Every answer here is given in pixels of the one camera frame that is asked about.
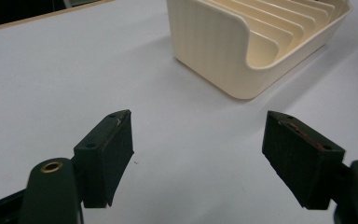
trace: metal screw hole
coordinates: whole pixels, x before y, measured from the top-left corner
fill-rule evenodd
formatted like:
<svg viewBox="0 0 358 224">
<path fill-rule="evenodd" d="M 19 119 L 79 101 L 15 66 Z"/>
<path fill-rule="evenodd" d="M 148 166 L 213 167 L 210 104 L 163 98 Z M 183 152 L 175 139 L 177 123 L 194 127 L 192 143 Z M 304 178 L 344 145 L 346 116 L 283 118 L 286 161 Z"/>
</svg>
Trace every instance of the metal screw hole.
<svg viewBox="0 0 358 224">
<path fill-rule="evenodd" d="M 42 167 L 42 169 L 40 169 L 40 171 L 42 173 L 48 174 L 48 173 L 53 173 L 53 172 L 60 170 L 61 167 L 62 167 L 62 162 L 53 161 L 53 162 L 50 162 L 50 163 L 44 165 Z"/>
</svg>

